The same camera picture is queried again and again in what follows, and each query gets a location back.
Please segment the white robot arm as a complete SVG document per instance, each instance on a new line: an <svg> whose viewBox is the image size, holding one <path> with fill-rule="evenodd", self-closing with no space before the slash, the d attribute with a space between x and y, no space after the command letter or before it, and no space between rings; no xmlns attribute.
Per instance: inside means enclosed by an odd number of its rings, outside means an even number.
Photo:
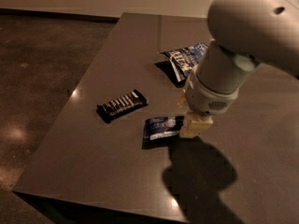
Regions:
<svg viewBox="0 0 299 224"><path fill-rule="evenodd" d="M299 77L299 0L213 0L207 26L212 40L182 96L182 138L207 130L262 64Z"/></svg>

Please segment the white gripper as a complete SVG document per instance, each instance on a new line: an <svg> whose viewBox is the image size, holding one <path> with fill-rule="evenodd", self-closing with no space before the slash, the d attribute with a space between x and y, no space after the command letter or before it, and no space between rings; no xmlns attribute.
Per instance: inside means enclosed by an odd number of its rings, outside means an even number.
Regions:
<svg viewBox="0 0 299 224"><path fill-rule="evenodd" d="M194 67L190 72L185 83L185 90L182 91L178 100L178 106L185 106L187 103L188 108L193 111L184 116L183 125L179 131L181 138L194 138L208 130L213 124L210 115L217 116L225 113L238 97L238 91L222 94L209 90L197 77L196 69L197 67Z"/></svg>

